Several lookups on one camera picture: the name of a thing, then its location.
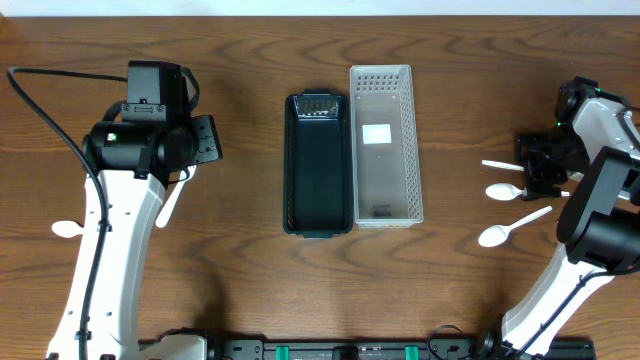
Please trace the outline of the clear plastic basket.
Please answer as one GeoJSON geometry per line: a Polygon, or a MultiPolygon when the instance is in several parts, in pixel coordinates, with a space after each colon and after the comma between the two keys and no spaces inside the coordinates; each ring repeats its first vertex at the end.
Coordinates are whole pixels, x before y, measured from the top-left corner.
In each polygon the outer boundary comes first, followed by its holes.
{"type": "Polygon", "coordinates": [[[408,228],[424,220],[411,67],[350,69],[354,220],[360,228],[408,228]],[[390,144],[364,145],[362,126],[389,124],[390,144]]]}

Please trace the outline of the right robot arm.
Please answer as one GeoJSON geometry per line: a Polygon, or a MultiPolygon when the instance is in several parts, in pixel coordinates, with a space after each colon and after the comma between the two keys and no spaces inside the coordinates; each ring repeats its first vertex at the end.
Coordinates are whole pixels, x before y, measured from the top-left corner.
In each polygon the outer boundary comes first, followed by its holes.
{"type": "Polygon", "coordinates": [[[556,225],[558,245],[540,278],[498,326],[481,336],[471,359],[593,359],[591,342],[556,335],[600,287],[639,270],[639,214],[617,207],[639,203],[636,107],[584,77],[563,83],[548,133],[516,138],[525,201],[559,198],[575,179],[556,225]]]}

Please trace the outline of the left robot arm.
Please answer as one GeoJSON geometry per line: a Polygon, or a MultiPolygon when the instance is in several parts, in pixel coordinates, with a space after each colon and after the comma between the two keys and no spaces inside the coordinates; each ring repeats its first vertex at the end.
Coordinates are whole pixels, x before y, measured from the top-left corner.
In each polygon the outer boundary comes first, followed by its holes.
{"type": "Polygon", "coordinates": [[[168,62],[132,61],[128,95],[83,139],[89,163],[82,240],[49,359],[212,359],[214,340],[171,331],[138,337],[138,300],[151,230],[165,209],[170,177],[222,159],[210,115],[193,115],[199,87],[168,62]]]}

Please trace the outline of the black plastic basket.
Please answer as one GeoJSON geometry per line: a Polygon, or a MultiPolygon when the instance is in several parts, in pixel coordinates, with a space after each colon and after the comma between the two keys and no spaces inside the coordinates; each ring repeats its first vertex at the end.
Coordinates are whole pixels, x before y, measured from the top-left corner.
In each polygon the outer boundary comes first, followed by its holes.
{"type": "Polygon", "coordinates": [[[285,100],[283,230],[327,239],[353,227],[347,96],[306,89],[285,100]]]}

